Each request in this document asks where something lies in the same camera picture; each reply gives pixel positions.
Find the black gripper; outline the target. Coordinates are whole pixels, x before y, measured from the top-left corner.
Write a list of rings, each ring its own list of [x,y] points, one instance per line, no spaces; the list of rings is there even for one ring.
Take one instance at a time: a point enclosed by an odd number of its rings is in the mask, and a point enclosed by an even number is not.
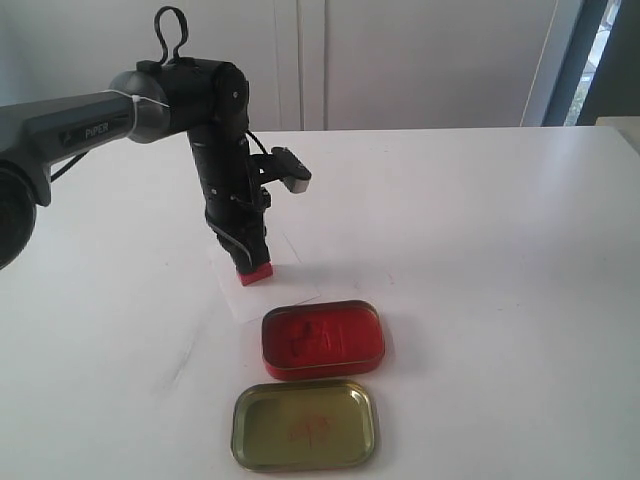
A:
[[[245,134],[227,137],[220,127],[195,127],[188,140],[205,199],[205,219],[239,274],[271,261],[264,212],[270,205]]]

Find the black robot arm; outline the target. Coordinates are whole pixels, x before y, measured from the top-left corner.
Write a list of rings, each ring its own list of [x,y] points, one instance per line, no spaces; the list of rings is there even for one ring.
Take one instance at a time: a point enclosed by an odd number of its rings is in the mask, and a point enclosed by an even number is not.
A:
[[[139,144],[185,133],[205,198],[205,219],[241,275],[269,264],[270,197],[249,153],[249,83],[232,63],[141,62],[109,89],[1,110],[1,264],[25,248],[36,208],[51,202],[51,168],[127,138]]]

